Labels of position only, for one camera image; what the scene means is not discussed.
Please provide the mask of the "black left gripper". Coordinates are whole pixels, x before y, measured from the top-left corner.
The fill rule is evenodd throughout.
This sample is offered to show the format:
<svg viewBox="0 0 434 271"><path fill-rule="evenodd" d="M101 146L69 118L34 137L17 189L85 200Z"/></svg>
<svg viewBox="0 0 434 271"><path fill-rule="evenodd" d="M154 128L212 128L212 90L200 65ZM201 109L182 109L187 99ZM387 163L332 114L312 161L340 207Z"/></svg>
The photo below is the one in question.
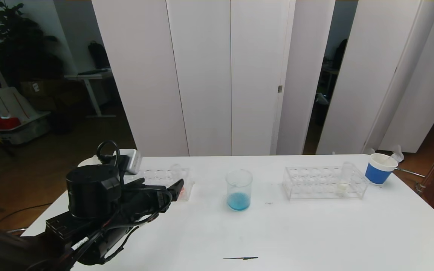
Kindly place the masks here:
<svg viewBox="0 0 434 271"><path fill-rule="evenodd" d="M129 196L124 203L124 215L129 216L129 221L152 221L160 212L165 212L171 202L176 202L182 192L184 180L181 178L167 189L164 187L140 187L125 190L125 196Z"/></svg>

